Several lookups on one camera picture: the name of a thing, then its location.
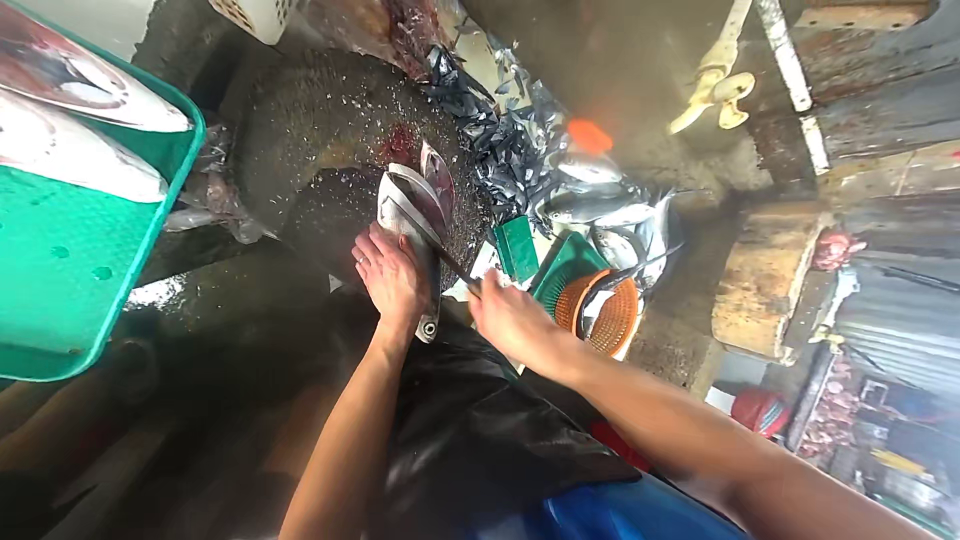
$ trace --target pile of fish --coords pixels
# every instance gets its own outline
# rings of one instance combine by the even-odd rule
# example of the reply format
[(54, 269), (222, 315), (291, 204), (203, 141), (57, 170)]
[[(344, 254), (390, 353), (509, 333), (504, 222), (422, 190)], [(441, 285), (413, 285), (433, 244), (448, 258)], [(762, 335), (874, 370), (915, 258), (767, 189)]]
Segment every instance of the pile of fish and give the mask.
[(564, 113), (540, 81), (528, 86), (530, 76), (510, 49), (492, 47), (501, 82), (494, 93), (505, 94), (516, 85), (533, 105), (516, 109), (517, 99), (511, 98), (501, 110), (459, 59), (439, 45), (428, 58), (430, 75), (424, 91), (457, 117), (457, 126), (470, 145), (475, 181), (491, 194), (496, 222), (527, 214), (546, 233), (536, 208), (548, 193), (543, 190), (550, 178), (547, 158), (567, 144)]
[(495, 222), (526, 214), (547, 237), (555, 225), (590, 227), (594, 246), (619, 271), (606, 285), (636, 278), (641, 288), (651, 286), (678, 247), (666, 236), (675, 192), (651, 192), (626, 178), (613, 161), (577, 150), (565, 129), (563, 106), (541, 81), (529, 83), (513, 49), (489, 36), (488, 41), (499, 75), (493, 93), (515, 89), (530, 97), (530, 106), (518, 109), (513, 97), (502, 110), (441, 46), (429, 55), (425, 92), (457, 117), (470, 145), (475, 181), (491, 195)]

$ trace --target wooden plank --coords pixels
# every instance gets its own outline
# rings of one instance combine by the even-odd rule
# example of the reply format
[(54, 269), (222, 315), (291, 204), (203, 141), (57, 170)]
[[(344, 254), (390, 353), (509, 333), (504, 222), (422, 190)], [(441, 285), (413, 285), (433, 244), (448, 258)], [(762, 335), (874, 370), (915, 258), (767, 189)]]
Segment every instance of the wooden plank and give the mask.
[(711, 324), (718, 340), (790, 362), (783, 335), (817, 236), (831, 221), (816, 202), (768, 205), (747, 218), (717, 285)]
[(929, 14), (926, 4), (902, 6), (826, 6), (807, 8), (794, 25), (816, 30), (877, 30), (897, 32)]

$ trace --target green plastic tray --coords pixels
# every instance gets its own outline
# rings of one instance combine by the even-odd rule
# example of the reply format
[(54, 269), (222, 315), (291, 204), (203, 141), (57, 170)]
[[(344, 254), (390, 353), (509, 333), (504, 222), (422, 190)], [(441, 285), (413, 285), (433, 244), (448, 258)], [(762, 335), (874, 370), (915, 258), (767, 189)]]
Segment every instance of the green plastic tray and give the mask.
[(84, 120), (156, 168), (166, 200), (133, 203), (0, 166), (0, 377), (60, 380), (96, 361), (204, 144), (204, 118), (176, 88), (46, 23), (183, 111), (191, 131)]
[(534, 277), (530, 293), (554, 317), (557, 300), (570, 282), (609, 268), (607, 262), (580, 233), (571, 232), (557, 240)]

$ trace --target corrugated metal sheet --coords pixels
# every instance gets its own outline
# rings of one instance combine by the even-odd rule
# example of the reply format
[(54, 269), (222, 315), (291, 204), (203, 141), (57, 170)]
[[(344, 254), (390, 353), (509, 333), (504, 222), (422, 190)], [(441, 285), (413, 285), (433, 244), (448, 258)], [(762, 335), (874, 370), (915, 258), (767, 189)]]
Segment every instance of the corrugated metal sheet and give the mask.
[(957, 210), (960, 195), (951, 192), (875, 199), (850, 212), (848, 228), (871, 247), (853, 261), (860, 292), (837, 315), (837, 330), (887, 377), (953, 402), (960, 402), (960, 296), (885, 277), (876, 267), (960, 282), (960, 234), (945, 219)]

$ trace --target fish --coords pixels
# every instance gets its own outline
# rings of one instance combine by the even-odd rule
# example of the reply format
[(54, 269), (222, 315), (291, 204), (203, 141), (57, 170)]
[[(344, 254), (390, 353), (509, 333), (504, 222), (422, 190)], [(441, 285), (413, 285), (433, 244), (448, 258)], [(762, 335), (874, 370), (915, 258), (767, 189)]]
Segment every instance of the fish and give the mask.
[(646, 221), (655, 212), (647, 203), (633, 202), (593, 222), (596, 227), (621, 227)]
[(543, 205), (543, 213), (556, 223), (567, 225), (577, 223), (593, 223), (594, 221), (614, 213), (634, 201), (633, 194), (619, 197), (597, 197), (592, 195), (576, 195), (562, 193), (551, 197)]
[(624, 194), (627, 189), (618, 182), (607, 182), (603, 184), (589, 184), (570, 178), (562, 184), (563, 188), (578, 195), (597, 195), (600, 197), (616, 197)]
[(590, 230), (590, 239), (593, 240), (593, 247), (597, 249), (600, 256), (615, 270), (623, 270), (635, 266), (642, 258), (646, 258), (646, 252), (638, 253), (636, 246), (638, 242), (631, 242), (631, 236), (636, 238), (633, 231), (622, 228), (600, 229), (593, 227)]
[(383, 173), (376, 194), (376, 222), (391, 233), (405, 234), (417, 255), (420, 268), (426, 270), (430, 285), (430, 300), (417, 323), (417, 338), (423, 343), (431, 343), (437, 337), (440, 325), (440, 259), (420, 232), (410, 224), (409, 219), (417, 220), (418, 225), (440, 245), (444, 243), (408, 196), (408, 193), (416, 189), (418, 189), (416, 186), (410, 185), (410, 182), (400, 175), (395, 175), (389, 170)]
[(160, 173), (119, 142), (55, 107), (3, 89), (0, 165), (135, 203), (158, 203), (167, 195)]
[(447, 238), (446, 220), (444, 211), (440, 202), (440, 196), (427, 180), (417, 171), (399, 163), (390, 163), (387, 165), (387, 171), (407, 181), (411, 189), (407, 192), (410, 202), (423, 214), (430, 227), (433, 228), (441, 238)]
[(81, 45), (0, 1), (0, 87), (97, 120), (176, 133), (176, 107)]
[(423, 142), (420, 149), (420, 173), (437, 193), (440, 212), (444, 217), (444, 228), (449, 231), (453, 227), (453, 207), (456, 204), (453, 175), (446, 168), (444, 159), (427, 141)]
[(620, 182), (623, 178), (623, 173), (613, 161), (580, 152), (564, 153), (557, 168), (588, 184)]
[(677, 246), (682, 244), (677, 238), (671, 238), (671, 236), (679, 236), (680, 231), (671, 232), (669, 230), (670, 202), (676, 194), (676, 190), (670, 190), (663, 195), (660, 200), (654, 204), (654, 211), (650, 218), (637, 224), (635, 228), (636, 235), (640, 237), (640, 241), (646, 246), (647, 258), (651, 260), (640, 274), (648, 287), (653, 286), (666, 270), (666, 257), (664, 257), (664, 254), (670, 251), (670, 245), (673, 244)]

